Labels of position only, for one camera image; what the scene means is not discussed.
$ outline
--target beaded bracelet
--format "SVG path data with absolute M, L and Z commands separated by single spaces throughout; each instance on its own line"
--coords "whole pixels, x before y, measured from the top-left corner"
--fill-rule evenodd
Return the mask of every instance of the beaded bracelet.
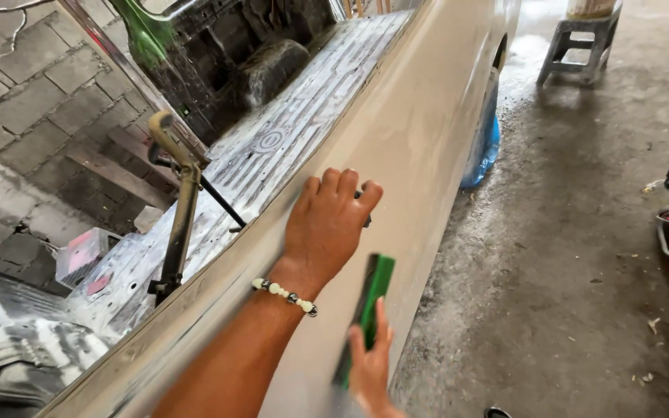
M 308 314 L 311 318 L 317 316 L 316 305 L 314 305 L 311 302 L 307 302 L 306 300 L 299 299 L 298 295 L 285 290 L 278 283 L 273 283 L 270 280 L 265 280 L 265 279 L 255 279 L 252 280 L 252 287 L 255 290 L 263 289 L 270 291 L 270 293 L 272 293 L 273 295 L 281 295 L 288 301 L 288 303 L 295 303 L 296 305 L 301 307 L 301 309 L 303 309 L 303 311 L 306 312 L 306 314 Z

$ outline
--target forearm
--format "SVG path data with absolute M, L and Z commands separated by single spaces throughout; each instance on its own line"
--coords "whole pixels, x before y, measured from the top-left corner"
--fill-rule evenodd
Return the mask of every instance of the forearm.
M 295 262 L 279 260 L 268 280 L 313 300 Z M 256 291 L 163 397 L 153 418 L 255 417 L 285 346 L 304 316 L 279 295 Z

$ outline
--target brick wall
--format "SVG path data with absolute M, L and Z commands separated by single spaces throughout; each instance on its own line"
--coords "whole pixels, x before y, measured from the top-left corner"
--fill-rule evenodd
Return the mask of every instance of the brick wall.
M 127 51 L 125 27 L 112 6 L 101 0 L 82 4 Z M 145 203 L 66 153 L 87 147 L 139 177 L 151 176 L 143 161 L 106 136 L 116 126 L 145 135 L 151 112 L 53 3 L 26 13 L 14 52 L 0 58 L 0 271 L 32 281 L 36 273 L 51 274 L 52 266 L 38 261 L 45 260 L 41 240 L 64 245 L 92 225 L 131 230 Z M 21 21 L 21 12 L 0 14 L 0 53 Z

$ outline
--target hand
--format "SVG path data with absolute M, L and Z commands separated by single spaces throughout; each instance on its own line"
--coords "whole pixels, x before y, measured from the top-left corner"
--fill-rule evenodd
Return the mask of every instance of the hand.
M 294 269 L 305 280 L 292 289 L 312 300 L 350 260 L 360 242 L 363 225 L 384 190 L 373 181 L 363 184 L 355 200 L 358 172 L 334 168 L 322 180 L 309 177 L 285 227 L 285 249 L 279 265 Z
M 368 352 L 363 330 L 358 325 L 350 327 L 350 391 L 372 418 L 404 417 L 404 413 L 391 404 L 386 391 L 389 381 L 389 348 L 394 330 L 386 319 L 383 298 L 376 301 L 376 322 L 376 342 Z

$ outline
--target car body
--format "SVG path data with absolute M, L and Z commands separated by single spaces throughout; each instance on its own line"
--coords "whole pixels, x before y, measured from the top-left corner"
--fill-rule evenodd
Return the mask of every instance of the car body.
M 386 311 L 395 330 L 390 353 L 393 373 L 459 190 L 491 69 L 502 64 L 519 8 L 519 0 L 426 0 L 414 12 L 375 17 L 403 22 L 383 26 L 394 33 L 373 57 L 372 69 L 348 85 L 355 90 L 340 100 L 341 109 L 329 113 L 323 109 L 303 126 L 293 125 L 302 132 L 318 132 L 321 141 L 294 162 L 285 163 L 290 176 L 259 182 L 255 190 L 267 187 L 270 197 L 254 210 L 242 208 L 258 211 L 254 220 L 212 255 L 201 257 L 202 243 L 196 245 L 188 267 L 195 270 L 194 275 L 55 398 L 41 416 L 148 415 L 176 376 L 249 296 L 250 282 L 264 277 L 271 268 L 282 250 L 288 214 L 303 182 L 330 166 L 353 168 L 361 180 L 376 180 L 385 190 L 384 198 L 372 213 L 373 221 L 364 230 L 358 251 L 315 301 L 319 315 L 305 318 L 294 333 L 260 416 L 349 414 L 352 401 L 332 379 L 369 255 L 381 253 L 396 260 L 386 296 Z M 345 38 L 348 42 L 357 37 L 358 27 L 352 31 Z M 362 44 L 355 40 L 348 48 L 376 45 L 381 29 L 361 33 L 367 31 L 372 33 L 364 36 Z M 335 39 L 322 43 L 322 51 L 345 48 L 329 44 Z M 321 72 L 319 69 L 311 80 L 322 77 Z M 325 85 L 339 82 L 327 77 Z M 339 91 L 332 89 L 328 94 Z M 228 135 L 242 135 L 252 127 L 255 132 L 271 131 L 261 127 L 265 112 L 278 108 L 290 112 L 294 103 L 271 103 L 248 115 Z M 283 132 L 290 135 L 291 129 Z M 251 147 L 259 150 L 265 138 Z M 211 149 L 214 161 L 221 154 L 246 155 L 247 145 L 233 140 L 224 143 L 223 139 L 220 144 Z M 272 166 L 280 168 L 281 164 Z M 206 173 L 228 194 L 225 170 L 211 166 Z

